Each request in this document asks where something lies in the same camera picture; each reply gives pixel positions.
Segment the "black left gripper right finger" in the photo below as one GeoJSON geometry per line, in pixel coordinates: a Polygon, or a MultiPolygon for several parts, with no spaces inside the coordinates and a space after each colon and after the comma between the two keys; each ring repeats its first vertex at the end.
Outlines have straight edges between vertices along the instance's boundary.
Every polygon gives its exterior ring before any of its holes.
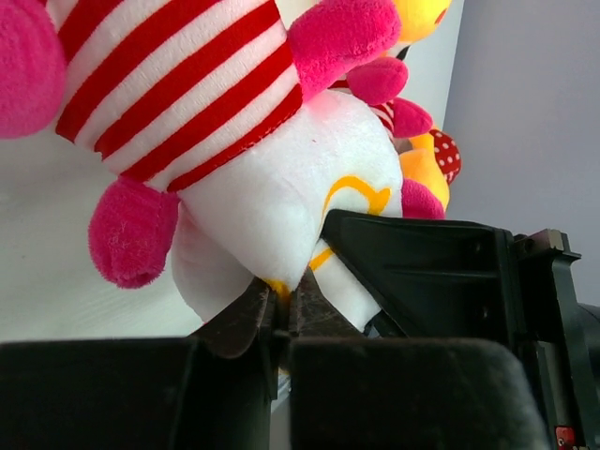
{"type": "Polygon", "coordinates": [[[336,211],[323,235],[381,307],[353,330],[306,277],[292,298],[295,449],[545,449],[521,363],[507,232],[336,211]]]}

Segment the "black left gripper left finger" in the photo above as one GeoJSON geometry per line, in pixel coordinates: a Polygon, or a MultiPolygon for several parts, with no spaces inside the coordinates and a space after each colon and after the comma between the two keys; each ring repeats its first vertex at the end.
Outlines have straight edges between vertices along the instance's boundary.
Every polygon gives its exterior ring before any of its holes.
{"type": "Polygon", "coordinates": [[[1,347],[5,449],[265,449],[276,297],[261,281],[188,337],[1,347]]]}

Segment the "white pink striped plush toy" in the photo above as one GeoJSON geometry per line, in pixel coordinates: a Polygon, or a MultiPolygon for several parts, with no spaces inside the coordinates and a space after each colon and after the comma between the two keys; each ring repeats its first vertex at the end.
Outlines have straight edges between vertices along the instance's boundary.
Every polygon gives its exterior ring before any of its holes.
{"type": "Polygon", "coordinates": [[[1,135],[44,128],[115,179],[91,259],[135,289],[170,265],[209,321],[258,278],[288,298],[332,259],[334,209],[398,218],[403,175],[378,116],[335,81],[392,47],[390,1],[5,1],[1,135]]]}

